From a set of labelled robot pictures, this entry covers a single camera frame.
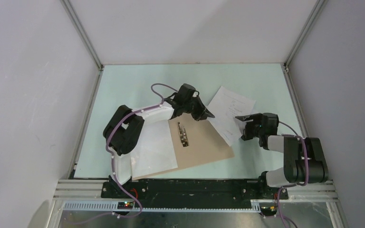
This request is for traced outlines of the brown cardboard folder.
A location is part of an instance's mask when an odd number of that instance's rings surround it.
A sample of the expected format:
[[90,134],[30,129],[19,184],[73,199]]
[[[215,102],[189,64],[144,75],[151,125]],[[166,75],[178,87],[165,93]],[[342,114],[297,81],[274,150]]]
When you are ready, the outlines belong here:
[[[149,177],[163,175],[173,171],[180,171],[234,157],[233,149],[217,133],[208,120],[195,121],[189,114],[183,114],[175,119],[167,121],[169,123],[178,167]],[[183,147],[180,141],[178,122],[180,122],[186,129],[189,141],[188,147]]]

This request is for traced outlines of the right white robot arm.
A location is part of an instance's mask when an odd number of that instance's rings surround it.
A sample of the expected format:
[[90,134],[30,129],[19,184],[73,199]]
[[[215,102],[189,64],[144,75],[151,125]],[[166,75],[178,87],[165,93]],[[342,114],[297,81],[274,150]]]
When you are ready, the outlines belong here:
[[258,184],[257,191],[262,198],[271,198],[279,187],[305,186],[328,180],[329,171],[319,138],[304,138],[296,132],[278,134],[282,122],[277,114],[257,113],[235,119],[245,123],[242,140],[258,138],[261,148],[283,155],[281,168],[261,175],[265,181]]

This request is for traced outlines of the printed paper sheet stack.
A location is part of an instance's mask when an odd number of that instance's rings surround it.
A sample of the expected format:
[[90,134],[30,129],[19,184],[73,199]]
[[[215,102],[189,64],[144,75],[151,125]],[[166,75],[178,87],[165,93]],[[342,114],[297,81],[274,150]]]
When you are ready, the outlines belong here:
[[231,146],[242,136],[240,128],[243,122],[236,117],[251,114],[255,104],[255,100],[221,86],[207,106],[214,115],[208,120],[224,141]]

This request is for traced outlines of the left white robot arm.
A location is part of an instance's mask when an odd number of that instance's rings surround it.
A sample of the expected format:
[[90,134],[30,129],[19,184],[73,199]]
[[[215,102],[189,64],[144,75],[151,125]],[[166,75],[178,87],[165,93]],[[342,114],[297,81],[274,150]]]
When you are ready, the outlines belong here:
[[133,110],[126,105],[118,107],[103,130],[106,140],[105,149],[111,155],[111,179],[115,182],[113,192],[120,198],[129,196],[132,177],[130,152],[138,144],[145,125],[158,121],[171,120],[182,114],[190,114],[196,121],[214,118],[214,114],[205,106],[199,91],[184,83],[179,89],[163,97],[160,93],[159,104]]

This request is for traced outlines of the metal folder clip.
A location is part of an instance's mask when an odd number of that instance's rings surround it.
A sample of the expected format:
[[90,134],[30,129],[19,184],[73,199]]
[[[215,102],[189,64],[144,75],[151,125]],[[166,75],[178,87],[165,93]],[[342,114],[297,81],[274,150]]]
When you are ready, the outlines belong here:
[[188,141],[188,136],[187,136],[187,132],[185,127],[178,122],[178,131],[179,131],[179,137],[180,137],[180,141],[182,143],[183,147],[188,147],[189,146],[189,141]]

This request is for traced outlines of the white paper sheet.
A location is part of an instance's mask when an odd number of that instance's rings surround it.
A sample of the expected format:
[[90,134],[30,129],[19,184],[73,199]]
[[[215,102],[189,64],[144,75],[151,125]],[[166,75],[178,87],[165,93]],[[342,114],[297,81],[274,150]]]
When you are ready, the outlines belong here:
[[131,152],[132,178],[138,180],[177,167],[168,121],[144,124]]

